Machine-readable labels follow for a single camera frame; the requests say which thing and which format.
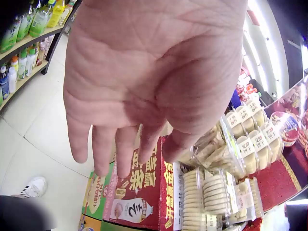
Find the finger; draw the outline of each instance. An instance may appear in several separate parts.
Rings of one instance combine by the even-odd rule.
[[[131,170],[132,156],[134,152],[135,138],[139,126],[119,128],[116,132],[115,149],[117,161],[117,174],[125,178]]]
[[[106,176],[108,174],[112,141],[115,134],[116,128],[106,128],[103,126],[93,125],[92,148],[94,172],[98,176]]]
[[[142,125],[138,156],[138,162],[140,164],[144,164],[150,159],[158,137],[165,125],[165,120],[161,124],[155,126]]]
[[[183,133],[173,129],[163,144],[163,158],[166,162],[172,163],[183,154],[185,150],[194,145],[201,137],[197,134]]]
[[[88,158],[88,136],[90,124],[83,124],[66,114],[68,139],[73,158],[78,163],[84,163]]]

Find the gold border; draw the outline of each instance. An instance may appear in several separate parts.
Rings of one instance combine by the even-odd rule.
[[[295,176],[293,170],[291,169],[288,161],[285,159],[285,157],[283,155],[281,155],[281,161],[282,161],[283,165],[285,166],[286,170],[288,171],[288,174],[289,174],[291,180],[293,181],[293,184],[294,184],[297,192],[301,191],[302,187],[300,186],[298,179],[296,178],[296,176]]]

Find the wooden shelf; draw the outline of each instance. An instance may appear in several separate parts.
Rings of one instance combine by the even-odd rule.
[[[15,45],[9,49],[8,51],[0,54],[0,65],[9,61],[14,55],[18,54],[22,49],[24,49],[27,46],[30,46],[52,34],[55,34],[57,32],[60,32],[62,30],[62,26],[55,26],[54,28],[46,28],[44,32],[39,37],[32,37],[29,34],[26,35],[23,40],[20,42],[15,43]]]
[[[41,71],[46,65],[47,60],[43,60],[42,64],[38,67],[34,67],[32,69],[31,75],[29,77],[25,77],[23,80],[19,80],[16,83],[16,91],[12,94],[9,94],[9,97],[7,97],[5,100],[3,100],[2,105],[0,106],[0,111],[4,107],[4,105],[10,100],[10,98],[29,80],[31,79],[35,74],[37,74],[39,71]]]

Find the floor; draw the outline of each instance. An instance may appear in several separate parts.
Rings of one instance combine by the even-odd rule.
[[[30,80],[0,113],[0,195],[18,194],[32,177],[46,177],[41,200],[55,217],[55,231],[78,230],[93,170],[92,150],[84,164],[70,151],[62,96],[67,41],[62,35],[48,73]]]

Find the white sneaker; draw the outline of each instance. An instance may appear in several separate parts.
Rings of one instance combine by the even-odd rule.
[[[33,178],[21,191],[20,195],[25,197],[41,197],[47,189],[47,181],[42,176]]]

